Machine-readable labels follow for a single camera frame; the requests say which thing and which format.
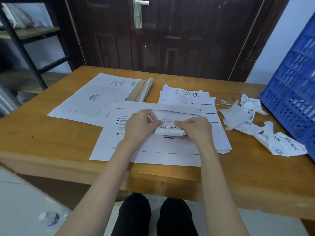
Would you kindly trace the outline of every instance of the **person's left hand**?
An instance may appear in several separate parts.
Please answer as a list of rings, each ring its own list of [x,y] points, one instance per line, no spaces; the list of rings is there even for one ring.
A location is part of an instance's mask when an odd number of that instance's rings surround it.
[[[162,123],[163,121],[158,120],[151,110],[133,113],[126,122],[124,140],[132,141],[134,144],[139,145]]]

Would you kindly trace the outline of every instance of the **hand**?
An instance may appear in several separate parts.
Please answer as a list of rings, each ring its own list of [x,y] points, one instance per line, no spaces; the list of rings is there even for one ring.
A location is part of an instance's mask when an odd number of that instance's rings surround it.
[[[184,129],[188,137],[198,146],[211,144],[214,147],[212,126],[205,117],[189,118],[185,121],[175,121],[175,125]]]
[[[134,144],[139,145],[162,123],[163,121],[158,120],[151,110],[142,110],[133,113],[126,122],[124,140],[132,141]]]

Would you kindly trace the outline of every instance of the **door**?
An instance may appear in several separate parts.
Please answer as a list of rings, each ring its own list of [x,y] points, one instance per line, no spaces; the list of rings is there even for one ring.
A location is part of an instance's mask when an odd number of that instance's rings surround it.
[[[127,0],[68,0],[87,65],[132,70]]]
[[[128,0],[133,70],[228,80],[262,0]]]

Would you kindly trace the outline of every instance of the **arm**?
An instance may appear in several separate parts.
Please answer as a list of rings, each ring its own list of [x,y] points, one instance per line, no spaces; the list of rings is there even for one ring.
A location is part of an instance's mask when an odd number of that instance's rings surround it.
[[[132,114],[126,123],[125,136],[116,147],[104,171],[95,180],[56,236],[102,236],[125,176],[129,161],[137,146],[163,122],[152,111]]]
[[[175,124],[186,130],[199,150],[208,235],[249,236],[224,177],[213,143],[211,124],[205,117],[176,121]]]

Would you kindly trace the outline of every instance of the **blue plastic basket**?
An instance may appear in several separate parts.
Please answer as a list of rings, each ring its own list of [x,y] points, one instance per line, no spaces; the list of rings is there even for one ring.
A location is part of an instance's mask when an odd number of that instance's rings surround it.
[[[315,14],[259,99],[315,161]]]

